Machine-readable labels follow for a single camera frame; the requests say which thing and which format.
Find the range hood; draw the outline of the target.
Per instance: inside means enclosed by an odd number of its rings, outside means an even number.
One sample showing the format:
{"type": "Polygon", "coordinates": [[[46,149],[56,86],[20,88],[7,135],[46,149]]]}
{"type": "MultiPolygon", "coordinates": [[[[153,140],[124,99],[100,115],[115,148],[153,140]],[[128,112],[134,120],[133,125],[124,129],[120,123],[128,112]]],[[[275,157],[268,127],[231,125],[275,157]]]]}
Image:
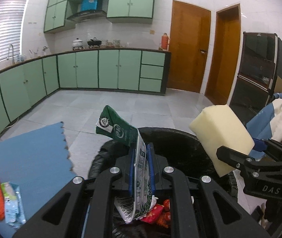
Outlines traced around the range hood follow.
{"type": "Polygon", "coordinates": [[[106,15],[106,12],[103,10],[85,10],[69,16],[67,20],[70,20],[75,23],[80,23],[93,18],[106,17],[106,15]]]}

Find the red snack wrappers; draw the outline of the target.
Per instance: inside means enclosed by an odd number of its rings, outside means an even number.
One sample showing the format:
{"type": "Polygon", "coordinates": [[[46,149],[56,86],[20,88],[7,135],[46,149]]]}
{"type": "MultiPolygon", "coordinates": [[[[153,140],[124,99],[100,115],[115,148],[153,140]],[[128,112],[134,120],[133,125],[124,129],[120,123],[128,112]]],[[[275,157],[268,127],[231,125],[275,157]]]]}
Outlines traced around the red snack wrappers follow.
{"type": "Polygon", "coordinates": [[[147,224],[156,224],[163,228],[171,227],[170,200],[166,199],[161,204],[155,204],[153,208],[141,219],[147,224]]]}

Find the window blinds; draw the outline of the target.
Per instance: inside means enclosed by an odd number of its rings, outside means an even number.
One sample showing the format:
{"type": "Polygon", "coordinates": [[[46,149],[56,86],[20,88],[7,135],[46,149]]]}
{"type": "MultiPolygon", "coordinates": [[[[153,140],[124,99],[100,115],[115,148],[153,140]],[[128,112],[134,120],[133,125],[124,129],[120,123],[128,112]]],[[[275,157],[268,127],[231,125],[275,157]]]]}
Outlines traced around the window blinds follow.
{"type": "Polygon", "coordinates": [[[14,58],[21,54],[22,29],[28,0],[0,0],[0,61],[6,60],[10,44],[14,58]]]}

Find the green lower cabinets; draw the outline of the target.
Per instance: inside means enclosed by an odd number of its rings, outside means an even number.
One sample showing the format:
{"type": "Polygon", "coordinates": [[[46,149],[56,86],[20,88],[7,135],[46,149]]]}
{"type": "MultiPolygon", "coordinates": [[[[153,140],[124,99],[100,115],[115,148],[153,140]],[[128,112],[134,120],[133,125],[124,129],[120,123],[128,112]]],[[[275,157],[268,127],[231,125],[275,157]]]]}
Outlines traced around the green lower cabinets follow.
{"type": "Polygon", "coordinates": [[[0,136],[58,90],[102,90],[164,95],[171,53],[101,48],[31,59],[0,71],[0,136]]]}

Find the faucet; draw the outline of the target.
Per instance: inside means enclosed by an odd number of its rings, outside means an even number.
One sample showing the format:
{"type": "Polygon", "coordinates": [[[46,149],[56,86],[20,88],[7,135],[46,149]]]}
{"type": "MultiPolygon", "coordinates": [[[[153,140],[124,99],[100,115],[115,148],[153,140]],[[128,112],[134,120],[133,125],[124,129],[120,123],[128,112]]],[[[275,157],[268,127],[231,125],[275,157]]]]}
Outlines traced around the faucet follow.
{"type": "Polygon", "coordinates": [[[14,46],[13,44],[9,45],[8,48],[8,54],[7,54],[7,58],[6,60],[12,59],[12,61],[14,62],[14,46]]]}

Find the wooden door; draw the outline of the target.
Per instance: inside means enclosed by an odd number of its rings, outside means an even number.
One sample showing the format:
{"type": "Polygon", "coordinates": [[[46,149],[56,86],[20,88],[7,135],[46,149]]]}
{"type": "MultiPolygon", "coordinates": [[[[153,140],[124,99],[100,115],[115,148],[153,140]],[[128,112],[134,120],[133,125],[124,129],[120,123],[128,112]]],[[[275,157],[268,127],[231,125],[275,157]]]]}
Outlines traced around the wooden door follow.
{"type": "Polygon", "coordinates": [[[240,36],[240,5],[217,11],[215,41],[205,91],[205,96],[215,105],[228,102],[238,63],[240,36]]]}
{"type": "Polygon", "coordinates": [[[207,62],[210,27],[210,10],[173,1],[169,88],[200,92],[207,62]]]}

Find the white pot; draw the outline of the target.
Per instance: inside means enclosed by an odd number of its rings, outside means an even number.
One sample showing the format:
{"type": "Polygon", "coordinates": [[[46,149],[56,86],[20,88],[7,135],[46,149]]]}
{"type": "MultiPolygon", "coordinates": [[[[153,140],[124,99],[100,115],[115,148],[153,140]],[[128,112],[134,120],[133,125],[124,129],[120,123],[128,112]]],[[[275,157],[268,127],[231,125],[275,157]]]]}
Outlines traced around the white pot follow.
{"type": "Polygon", "coordinates": [[[79,38],[76,38],[76,40],[74,40],[72,42],[72,49],[73,50],[84,49],[83,41],[81,39],[79,39],[79,38]]]}

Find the black refrigerator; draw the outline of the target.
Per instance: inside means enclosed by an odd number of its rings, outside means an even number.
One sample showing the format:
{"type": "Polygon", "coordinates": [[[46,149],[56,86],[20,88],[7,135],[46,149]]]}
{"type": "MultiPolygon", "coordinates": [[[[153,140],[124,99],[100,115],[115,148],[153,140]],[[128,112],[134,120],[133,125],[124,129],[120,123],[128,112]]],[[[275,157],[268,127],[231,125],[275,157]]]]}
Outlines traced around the black refrigerator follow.
{"type": "Polygon", "coordinates": [[[277,92],[282,93],[282,40],[276,33],[244,32],[230,108],[246,125],[277,92]]]}

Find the green white milk carton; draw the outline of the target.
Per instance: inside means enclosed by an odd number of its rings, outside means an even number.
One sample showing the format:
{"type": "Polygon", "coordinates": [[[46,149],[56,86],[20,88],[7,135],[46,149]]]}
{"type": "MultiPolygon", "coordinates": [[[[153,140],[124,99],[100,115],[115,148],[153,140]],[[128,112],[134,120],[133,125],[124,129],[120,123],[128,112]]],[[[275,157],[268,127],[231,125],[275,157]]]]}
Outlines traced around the green white milk carton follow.
{"type": "Polygon", "coordinates": [[[150,155],[138,128],[130,125],[111,106],[106,105],[96,123],[96,133],[129,147],[129,195],[116,197],[114,203],[126,224],[141,220],[158,199],[154,195],[155,184],[151,177],[150,155]]]}

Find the yellow sponge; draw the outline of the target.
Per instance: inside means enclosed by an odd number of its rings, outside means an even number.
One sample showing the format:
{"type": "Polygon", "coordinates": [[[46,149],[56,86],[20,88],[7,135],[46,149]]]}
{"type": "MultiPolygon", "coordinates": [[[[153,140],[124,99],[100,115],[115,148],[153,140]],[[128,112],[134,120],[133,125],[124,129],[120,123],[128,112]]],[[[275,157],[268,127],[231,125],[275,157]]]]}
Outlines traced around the yellow sponge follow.
{"type": "Polygon", "coordinates": [[[225,146],[245,155],[249,155],[254,147],[252,137],[228,105],[204,108],[189,124],[189,129],[195,133],[219,177],[234,170],[217,158],[219,147],[225,146]]]}

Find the blue white cloth pile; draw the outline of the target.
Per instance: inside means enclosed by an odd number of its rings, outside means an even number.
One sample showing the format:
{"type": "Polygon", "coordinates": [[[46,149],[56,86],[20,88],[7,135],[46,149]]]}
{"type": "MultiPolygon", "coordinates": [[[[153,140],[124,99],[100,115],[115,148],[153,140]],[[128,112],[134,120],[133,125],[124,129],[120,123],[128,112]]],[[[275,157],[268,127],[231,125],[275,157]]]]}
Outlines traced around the blue white cloth pile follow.
{"type": "Polygon", "coordinates": [[[252,138],[282,141],[282,93],[275,93],[274,100],[265,106],[247,124],[252,138]]]}

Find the orange thermos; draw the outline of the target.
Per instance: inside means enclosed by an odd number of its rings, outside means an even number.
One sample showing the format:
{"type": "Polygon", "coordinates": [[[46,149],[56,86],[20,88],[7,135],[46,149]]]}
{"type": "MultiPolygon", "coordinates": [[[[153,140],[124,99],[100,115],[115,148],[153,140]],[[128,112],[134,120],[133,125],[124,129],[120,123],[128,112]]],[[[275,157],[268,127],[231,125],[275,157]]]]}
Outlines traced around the orange thermos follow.
{"type": "Polygon", "coordinates": [[[167,33],[164,33],[161,36],[161,48],[163,50],[168,50],[168,44],[169,44],[169,36],[167,35],[167,33]]]}

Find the blue table mat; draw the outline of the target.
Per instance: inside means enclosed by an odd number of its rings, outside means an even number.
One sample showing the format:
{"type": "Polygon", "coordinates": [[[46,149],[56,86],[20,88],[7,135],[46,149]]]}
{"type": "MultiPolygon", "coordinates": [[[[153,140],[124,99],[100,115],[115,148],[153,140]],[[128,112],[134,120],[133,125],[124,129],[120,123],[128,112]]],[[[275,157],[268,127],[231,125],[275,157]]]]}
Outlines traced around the blue table mat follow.
{"type": "MultiPolygon", "coordinates": [[[[76,177],[72,168],[62,122],[0,142],[0,184],[20,187],[26,221],[76,177]]],[[[18,230],[0,221],[0,237],[18,230]]]]}

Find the black wok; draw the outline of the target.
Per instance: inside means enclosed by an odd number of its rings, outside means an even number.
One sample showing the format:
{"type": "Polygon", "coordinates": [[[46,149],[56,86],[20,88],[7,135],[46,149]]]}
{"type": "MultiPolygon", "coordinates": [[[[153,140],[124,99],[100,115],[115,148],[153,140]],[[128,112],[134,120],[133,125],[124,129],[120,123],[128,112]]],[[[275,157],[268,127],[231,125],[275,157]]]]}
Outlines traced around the black wok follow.
{"type": "Polygon", "coordinates": [[[88,48],[100,48],[102,41],[94,37],[87,41],[88,48]]]}

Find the green cabinets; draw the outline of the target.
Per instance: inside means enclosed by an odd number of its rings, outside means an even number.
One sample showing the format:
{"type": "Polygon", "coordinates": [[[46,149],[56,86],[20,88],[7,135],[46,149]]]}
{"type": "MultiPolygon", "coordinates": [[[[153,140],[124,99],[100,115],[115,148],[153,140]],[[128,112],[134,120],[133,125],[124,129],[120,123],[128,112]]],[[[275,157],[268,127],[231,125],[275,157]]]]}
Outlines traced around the green cabinets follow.
{"type": "MultiPolygon", "coordinates": [[[[77,23],[67,20],[80,11],[82,0],[48,0],[44,33],[57,33],[75,28],[77,23]]],[[[111,23],[143,23],[153,20],[154,0],[99,0],[99,9],[106,12],[111,23]]]]}
{"type": "Polygon", "coordinates": [[[164,95],[171,53],[101,48],[31,59],[0,71],[0,136],[58,90],[102,90],[164,95]]]}

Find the green upper cabinets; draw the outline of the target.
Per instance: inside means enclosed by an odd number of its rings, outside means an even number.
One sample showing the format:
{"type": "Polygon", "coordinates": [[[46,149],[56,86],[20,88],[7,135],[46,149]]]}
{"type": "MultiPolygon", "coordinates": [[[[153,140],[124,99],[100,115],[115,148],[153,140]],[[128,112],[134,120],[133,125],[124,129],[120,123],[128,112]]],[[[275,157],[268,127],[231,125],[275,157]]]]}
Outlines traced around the green upper cabinets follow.
{"type": "MultiPolygon", "coordinates": [[[[80,11],[82,0],[48,0],[44,33],[57,33],[75,28],[77,23],[67,20],[80,11]]],[[[99,9],[106,12],[111,23],[143,23],[153,20],[154,0],[99,0],[99,9]]]]}

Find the light blue wipes pack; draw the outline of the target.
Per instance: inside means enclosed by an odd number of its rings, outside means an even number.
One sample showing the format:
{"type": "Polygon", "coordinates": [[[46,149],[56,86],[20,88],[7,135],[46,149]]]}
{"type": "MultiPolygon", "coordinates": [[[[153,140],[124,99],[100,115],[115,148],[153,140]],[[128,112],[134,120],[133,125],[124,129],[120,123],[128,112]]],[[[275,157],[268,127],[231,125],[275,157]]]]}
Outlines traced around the light blue wipes pack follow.
{"type": "Polygon", "coordinates": [[[1,183],[4,196],[5,222],[14,229],[19,229],[26,221],[20,187],[11,182],[1,183]]]}

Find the black trash bag bin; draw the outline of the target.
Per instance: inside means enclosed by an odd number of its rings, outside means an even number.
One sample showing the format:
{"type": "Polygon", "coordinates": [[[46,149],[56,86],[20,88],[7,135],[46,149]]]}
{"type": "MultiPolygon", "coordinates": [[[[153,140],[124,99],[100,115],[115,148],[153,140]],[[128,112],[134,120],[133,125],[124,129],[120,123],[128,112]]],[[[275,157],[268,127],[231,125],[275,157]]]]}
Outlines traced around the black trash bag bin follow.
{"type": "MultiPolygon", "coordinates": [[[[238,198],[237,181],[234,174],[219,177],[202,145],[194,135],[172,129],[142,127],[139,132],[145,143],[152,143],[156,155],[167,159],[168,165],[181,170],[186,176],[199,178],[208,175],[213,178],[234,200],[238,198]]],[[[119,157],[126,156],[129,147],[115,140],[105,142],[95,156],[88,172],[88,178],[97,177],[104,170],[115,165],[119,157]]],[[[159,198],[158,204],[167,197],[159,198]]],[[[126,224],[118,210],[113,211],[112,237],[170,237],[171,228],[147,224],[140,220],[126,224]]]]}

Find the blue box on hood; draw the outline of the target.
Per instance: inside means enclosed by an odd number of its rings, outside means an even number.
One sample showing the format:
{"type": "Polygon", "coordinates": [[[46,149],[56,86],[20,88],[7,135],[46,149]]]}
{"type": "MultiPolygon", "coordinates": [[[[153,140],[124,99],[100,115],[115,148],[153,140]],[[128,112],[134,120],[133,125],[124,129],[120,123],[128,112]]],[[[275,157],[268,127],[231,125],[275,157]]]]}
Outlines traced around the blue box on hood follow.
{"type": "Polygon", "coordinates": [[[82,0],[80,11],[99,9],[99,0],[82,0]]]}

